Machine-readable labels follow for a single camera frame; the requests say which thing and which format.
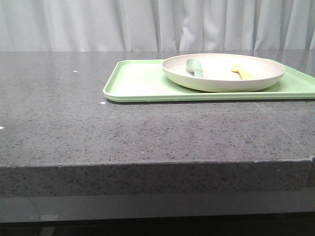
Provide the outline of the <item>cream round plate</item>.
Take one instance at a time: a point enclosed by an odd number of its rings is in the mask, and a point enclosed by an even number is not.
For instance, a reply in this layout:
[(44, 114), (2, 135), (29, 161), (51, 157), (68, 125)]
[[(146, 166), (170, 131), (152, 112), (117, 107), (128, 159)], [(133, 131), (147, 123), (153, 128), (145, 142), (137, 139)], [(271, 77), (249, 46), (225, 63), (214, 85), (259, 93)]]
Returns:
[[(188, 59), (201, 63), (203, 78), (195, 77), (186, 70)], [(233, 64), (242, 65), (254, 79), (242, 80), (238, 73), (231, 71)], [(258, 91), (273, 86), (285, 74), (285, 67), (276, 61), (236, 54), (186, 54), (165, 59), (161, 66), (171, 81), (207, 92)]]

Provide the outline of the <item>yellow plastic fork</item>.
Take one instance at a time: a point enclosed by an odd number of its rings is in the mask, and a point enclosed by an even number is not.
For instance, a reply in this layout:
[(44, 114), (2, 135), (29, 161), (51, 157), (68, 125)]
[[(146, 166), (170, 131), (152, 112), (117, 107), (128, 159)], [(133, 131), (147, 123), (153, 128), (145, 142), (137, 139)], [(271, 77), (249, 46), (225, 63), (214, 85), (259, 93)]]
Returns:
[(233, 64), (231, 66), (231, 71), (238, 73), (242, 80), (251, 80), (254, 79), (254, 76), (250, 74), (242, 65)]

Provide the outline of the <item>light green tray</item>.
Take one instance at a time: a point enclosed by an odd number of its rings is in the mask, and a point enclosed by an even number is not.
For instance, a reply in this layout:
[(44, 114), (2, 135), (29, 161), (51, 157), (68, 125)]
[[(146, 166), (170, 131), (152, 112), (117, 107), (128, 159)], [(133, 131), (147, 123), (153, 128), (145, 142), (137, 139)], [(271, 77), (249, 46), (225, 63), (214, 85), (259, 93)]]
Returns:
[(160, 59), (123, 60), (117, 63), (104, 89), (104, 96), (114, 102), (182, 102), (232, 100), (304, 100), (314, 99), (315, 79), (286, 67), (275, 85), (253, 92), (213, 93), (180, 86), (168, 79)]

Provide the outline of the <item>green plastic spoon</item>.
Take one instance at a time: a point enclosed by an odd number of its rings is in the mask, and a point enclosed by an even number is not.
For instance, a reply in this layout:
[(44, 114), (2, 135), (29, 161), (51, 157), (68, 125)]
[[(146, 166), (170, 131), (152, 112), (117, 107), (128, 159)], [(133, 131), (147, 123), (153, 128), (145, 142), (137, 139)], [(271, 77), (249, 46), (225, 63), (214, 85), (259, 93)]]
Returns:
[(195, 77), (203, 78), (202, 65), (196, 59), (188, 59), (186, 61), (186, 70), (193, 73)]

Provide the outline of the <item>white curtain backdrop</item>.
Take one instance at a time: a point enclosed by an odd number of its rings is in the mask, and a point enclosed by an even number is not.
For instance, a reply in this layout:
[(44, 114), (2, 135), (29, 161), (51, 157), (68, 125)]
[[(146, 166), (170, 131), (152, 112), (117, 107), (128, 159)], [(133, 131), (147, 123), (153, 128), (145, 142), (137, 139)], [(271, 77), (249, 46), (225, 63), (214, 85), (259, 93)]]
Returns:
[(312, 0), (3, 0), (3, 52), (315, 47)]

